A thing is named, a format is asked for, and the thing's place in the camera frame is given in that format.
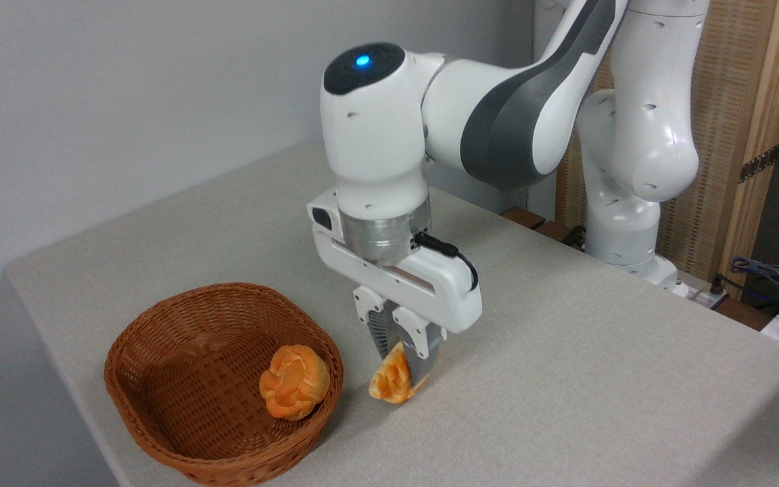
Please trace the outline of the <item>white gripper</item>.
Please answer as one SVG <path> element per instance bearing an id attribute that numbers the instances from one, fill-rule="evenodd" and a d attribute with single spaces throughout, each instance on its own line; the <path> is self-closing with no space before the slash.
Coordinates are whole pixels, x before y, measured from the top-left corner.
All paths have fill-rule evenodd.
<path id="1" fill-rule="evenodd" d="M 424 247 L 394 266 L 365 261 L 344 244 L 333 190 L 309 202 L 307 214 L 321 260 L 361 285 L 354 290 L 356 315 L 370 330 L 378 354 L 385 358 L 401 340 L 410 385 L 419 386 L 445 342 L 443 329 L 461 333 L 480 317 L 480 290 L 472 289 L 470 269 Z"/>

